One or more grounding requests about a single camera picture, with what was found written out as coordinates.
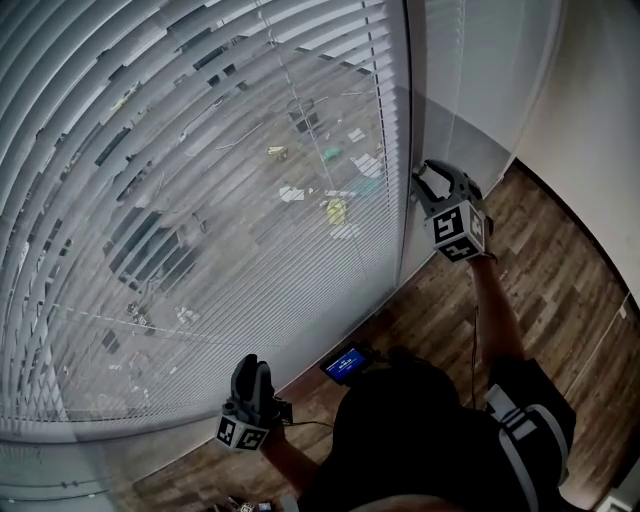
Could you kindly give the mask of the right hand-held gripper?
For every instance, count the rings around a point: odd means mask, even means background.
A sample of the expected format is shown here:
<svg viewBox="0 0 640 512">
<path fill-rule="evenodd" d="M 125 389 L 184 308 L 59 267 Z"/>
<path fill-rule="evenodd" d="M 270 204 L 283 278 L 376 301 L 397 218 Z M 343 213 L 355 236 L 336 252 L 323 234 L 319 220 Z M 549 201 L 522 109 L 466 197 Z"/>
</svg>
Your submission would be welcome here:
<svg viewBox="0 0 640 512">
<path fill-rule="evenodd" d="M 490 255 L 493 219 L 482 208 L 478 185 L 442 160 L 426 159 L 424 164 L 448 183 L 449 196 L 440 197 L 417 172 L 411 173 L 412 191 L 425 211 L 424 226 L 434 249 L 452 263 Z"/>
</svg>

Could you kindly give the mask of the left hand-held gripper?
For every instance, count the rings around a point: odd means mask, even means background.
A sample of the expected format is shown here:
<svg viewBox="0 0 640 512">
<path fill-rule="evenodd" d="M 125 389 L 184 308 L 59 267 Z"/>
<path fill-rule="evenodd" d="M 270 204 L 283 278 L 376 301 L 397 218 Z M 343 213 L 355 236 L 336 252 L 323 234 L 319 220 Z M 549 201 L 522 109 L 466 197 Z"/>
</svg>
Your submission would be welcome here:
<svg viewBox="0 0 640 512">
<path fill-rule="evenodd" d="M 248 354 L 231 377 L 231 396 L 222 408 L 216 439 L 231 449 L 256 451 L 279 420 L 270 367 Z"/>
</svg>

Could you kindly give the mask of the person's left forearm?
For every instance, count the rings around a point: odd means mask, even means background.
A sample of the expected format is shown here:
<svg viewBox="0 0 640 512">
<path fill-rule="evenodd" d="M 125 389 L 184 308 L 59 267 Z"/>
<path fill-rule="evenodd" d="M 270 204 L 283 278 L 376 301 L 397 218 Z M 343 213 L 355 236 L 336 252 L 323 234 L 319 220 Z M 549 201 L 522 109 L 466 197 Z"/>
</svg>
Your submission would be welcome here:
<svg viewBox="0 0 640 512">
<path fill-rule="evenodd" d="M 269 431 L 260 452 L 298 495 L 313 484 L 319 465 L 287 440 L 282 424 Z"/>
</svg>

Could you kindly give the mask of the person's right forearm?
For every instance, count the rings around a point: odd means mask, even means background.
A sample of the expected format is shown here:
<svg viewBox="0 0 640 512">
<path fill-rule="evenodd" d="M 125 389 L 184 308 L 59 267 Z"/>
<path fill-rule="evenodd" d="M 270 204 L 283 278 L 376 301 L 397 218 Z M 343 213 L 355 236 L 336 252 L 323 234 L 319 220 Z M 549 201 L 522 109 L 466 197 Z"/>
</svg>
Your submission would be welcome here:
<svg viewBox="0 0 640 512">
<path fill-rule="evenodd" d="M 509 356 L 525 358 L 514 311 L 502 287 L 497 264 L 489 255 L 469 260 L 478 300 L 478 337 L 482 362 L 487 367 Z"/>
</svg>

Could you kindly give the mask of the small black chest monitor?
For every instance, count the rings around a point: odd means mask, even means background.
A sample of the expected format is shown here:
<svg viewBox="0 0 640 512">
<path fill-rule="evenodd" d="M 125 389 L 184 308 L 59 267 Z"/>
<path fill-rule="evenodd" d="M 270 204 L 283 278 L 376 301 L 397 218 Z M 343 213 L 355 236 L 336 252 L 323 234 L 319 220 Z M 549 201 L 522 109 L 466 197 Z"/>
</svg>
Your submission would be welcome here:
<svg viewBox="0 0 640 512">
<path fill-rule="evenodd" d="M 341 386 L 351 386 L 375 361 L 375 351 L 368 343 L 350 342 L 327 356 L 320 370 Z"/>
</svg>

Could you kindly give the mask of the person's black shirt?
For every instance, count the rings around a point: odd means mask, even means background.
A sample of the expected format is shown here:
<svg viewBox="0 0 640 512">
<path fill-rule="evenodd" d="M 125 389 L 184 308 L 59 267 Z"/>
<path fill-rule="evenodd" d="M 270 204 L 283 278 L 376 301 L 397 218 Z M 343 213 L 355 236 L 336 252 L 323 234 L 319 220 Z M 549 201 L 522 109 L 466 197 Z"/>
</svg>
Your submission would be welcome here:
<svg viewBox="0 0 640 512">
<path fill-rule="evenodd" d="M 466 512 L 557 512 L 576 415 L 538 363 L 501 357 L 487 405 L 463 406 L 425 362 L 364 374 L 343 397 L 333 443 L 300 512 L 351 512 L 400 495 Z"/>
</svg>

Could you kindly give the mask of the black office chair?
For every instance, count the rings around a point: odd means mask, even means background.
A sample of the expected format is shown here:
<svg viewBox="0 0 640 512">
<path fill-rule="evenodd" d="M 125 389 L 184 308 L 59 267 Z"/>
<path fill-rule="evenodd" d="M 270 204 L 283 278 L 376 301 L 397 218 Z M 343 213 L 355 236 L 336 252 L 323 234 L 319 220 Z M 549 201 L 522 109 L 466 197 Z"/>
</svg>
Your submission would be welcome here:
<svg viewBox="0 0 640 512">
<path fill-rule="evenodd" d="M 128 283 L 133 291 L 138 291 L 148 278 L 158 278 L 161 290 L 167 291 L 184 272 L 189 272 L 198 259 L 199 250 L 192 248 L 187 242 L 181 242 L 176 232 L 164 243 L 161 242 L 170 229 L 152 227 L 160 216 L 157 211 L 150 212 L 109 264 L 111 272 L 116 274 L 121 263 L 132 255 L 127 266 L 118 275 L 118 280 L 127 283 L 128 278 L 133 276 L 133 280 Z"/>
</svg>

